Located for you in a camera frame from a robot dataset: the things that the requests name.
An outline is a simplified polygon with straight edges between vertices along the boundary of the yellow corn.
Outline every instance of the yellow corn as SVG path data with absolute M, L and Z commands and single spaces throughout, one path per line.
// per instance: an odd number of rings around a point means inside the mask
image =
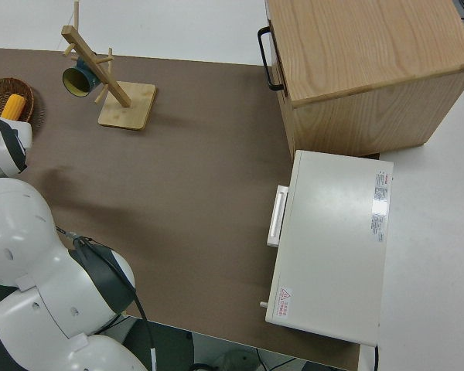
M 26 105 L 26 99 L 21 97 L 17 94 L 12 94 L 5 107 L 3 108 L 3 112 L 1 118 L 7 118 L 9 120 L 17 120 L 22 113 L 22 109 Z

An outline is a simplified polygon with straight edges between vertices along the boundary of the black cable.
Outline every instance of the black cable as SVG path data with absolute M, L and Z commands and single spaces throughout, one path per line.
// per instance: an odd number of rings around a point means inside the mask
M 101 328 L 101 330 L 96 331 L 94 334 L 98 335 L 98 334 L 101 334 L 104 331 L 107 331 L 120 317 L 121 317 L 121 315 L 116 315 L 115 318 L 112 319 L 106 326 Z
M 270 368 L 270 371 L 273 371 L 274 369 L 277 369 L 278 367 L 281 367 L 281 366 L 283 366 L 283 365 L 286 365 L 287 363 L 290 363 L 290 362 L 292 362 L 292 361 L 295 361 L 296 359 L 297 359 L 297 358 L 290 358 L 289 361 L 285 361 L 285 362 L 280 363 L 279 365 L 277 365 L 277 366 L 275 366 L 275 367 L 271 367 L 271 368 Z
M 67 236 L 67 232 L 65 230 L 63 230 L 62 228 L 56 226 L 56 230 Z M 107 247 L 107 246 L 103 245 L 102 243 L 98 243 L 97 241 L 93 240 L 90 237 L 78 236 L 78 235 L 75 235 L 74 233 L 69 233 L 69 235 L 73 238 L 73 242 L 74 241 L 79 241 L 83 245 L 87 246 L 87 248 L 89 248 L 100 259 L 102 259 L 102 261 L 105 262 L 105 264 L 115 273 L 115 275 L 122 281 L 122 283 L 125 284 L 125 286 L 127 286 L 127 288 L 129 290 L 131 290 L 132 294 L 134 295 L 135 304 L 138 307 L 139 313 L 141 314 L 141 317 L 142 317 L 143 322 L 145 324 L 146 330 L 148 332 L 150 348 L 154 349 L 155 348 L 155 341 L 153 339 L 152 330 L 149 327 L 148 318 L 146 317 L 145 310 L 143 309 L 143 307 L 141 305 L 141 302 L 139 301 L 139 298 L 138 298 L 138 296 L 136 294 L 135 287 L 132 286 L 131 282 L 127 279 L 127 277 L 125 277 L 125 274 L 122 274 L 109 260 L 107 260 L 103 255 L 101 255 L 94 248 L 94 246 L 91 244 L 91 241 L 93 241 L 93 242 L 95 242 L 95 243 L 97 243 L 97 244 L 99 244 L 101 246 L 104 246 L 104 247 Z
M 380 362 L 380 354 L 378 354 L 378 345 L 374 347 L 374 371 L 378 371 L 378 363 Z
M 67 232 L 63 230 L 62 228 L 60 228 L 59 226 L 55 226 L 55 227 L 56 227 L 56 230 L 59 231 L 60 233 L 67 234 Z
M 263 360 L 260 357 L 260 351 L 258 348 L 256 348 L 256 355 L 258 356 L 258 360 L 260 361 L 261 365 L 263 366 L 264 371 L 273 371 L 274 369 L 277 369 L 278 367 L 282 367 L 283 365 L 286 365 L 287 363 L 290 363 L 292 361 L 295 361 L 297 358 L 291 358 L 288 361 L 282 362 L 278 364 L 277 366 L 274 366 L 268 370 L 267 366 L 264 364 Z
M 256 348 L 256 354 L 258 355 L 258 360 L 260 361 L 261 365 L 263 366 L 264 371 L 268 371 L 268 369 L 266 368 L 266 366 L 263 363 L 263 360 L 260 357 L 260 351 L 258 350 L 258 348 Z
M 101 334 L 102 332 L 105 332 L 107 331 L 108 329 L 112 328 L 112 327 L 115 327 L 117 325 L 120 325 L 123 321 L 127 321 L 130 317 L 125 317 L 123 318 L 122 320 L 120 320 L 119 322 L 117 323 L 113 323 L 114 321 L 110 322 L 108 325 L 106 325 L 105 327 L 103 327 L 101 330 L 97 331 L 96 332 L 96 335 L 99 335 Z

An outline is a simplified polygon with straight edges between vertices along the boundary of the black drawer handle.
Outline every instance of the black drawer handle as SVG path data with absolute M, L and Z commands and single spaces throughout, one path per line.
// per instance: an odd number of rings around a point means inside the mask
M 268 87 L 274 91 L 284 90 L 284 85 L 282 83 L 280 83 L 279 85 L 275 85 L 274 83 L 271 82 L 270 72 L 268 71 L 268 66 L 266 65 L 266 56 L 264 56 L 263 42 L 261 41 L 261 37 L 265 33 L 271 33 L 269 26 L 263 27 L 262 29 L 258 31 L 258 42 L 260 43 L 261 58 L 263 59 L 263 66 L 264 66 L 264 71 L 266 73 L 266 80 L 268 82 Z

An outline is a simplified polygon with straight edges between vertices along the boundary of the wooden drawer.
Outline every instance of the wooden drawer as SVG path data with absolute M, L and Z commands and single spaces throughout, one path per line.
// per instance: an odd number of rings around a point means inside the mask
M 464 90 L 464 25 L 449 0 L 266 4 L 292 157 L 421 145 Z

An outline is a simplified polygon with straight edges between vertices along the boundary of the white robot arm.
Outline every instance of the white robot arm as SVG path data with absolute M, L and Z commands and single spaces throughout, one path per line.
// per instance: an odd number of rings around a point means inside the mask
M 0 284 L 19 288 L 0 302 L 0 371 L 146 370 L 120 343 L 95 335 L 134 299 L 127 261 L 82 239 L 75 246 L 61 243 L 32 186 L 0 179 Z
M 0 118 L 0 178 L 15 175 L 26 168 L 26 151 L 31 144 L 31 125 Z

